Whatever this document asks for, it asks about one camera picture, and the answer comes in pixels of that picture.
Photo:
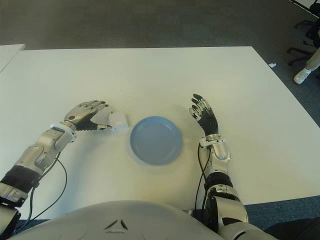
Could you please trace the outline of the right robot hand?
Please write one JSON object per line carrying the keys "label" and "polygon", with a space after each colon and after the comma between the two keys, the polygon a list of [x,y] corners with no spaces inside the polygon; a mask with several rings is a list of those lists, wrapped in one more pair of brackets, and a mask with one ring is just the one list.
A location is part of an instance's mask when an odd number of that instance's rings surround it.
{"label": "right robot hand", "polygon": [[205,136],[217,135],[219,125],[210,104],[200,95],[193,94],[193,105],[189,108],[190,115],[197,121]]}

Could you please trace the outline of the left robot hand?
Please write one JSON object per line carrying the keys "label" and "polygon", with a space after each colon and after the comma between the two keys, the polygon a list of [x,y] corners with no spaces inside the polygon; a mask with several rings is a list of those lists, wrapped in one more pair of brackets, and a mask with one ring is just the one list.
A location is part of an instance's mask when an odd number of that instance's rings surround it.
{"label": "left robot hand", "polygon": [[108,107],[105,101],[92,100],[78,104],[70,110],[61,122],[74,131],[96,131],[111,129],[108,124],[95,123],[92,118],[102,109]]}

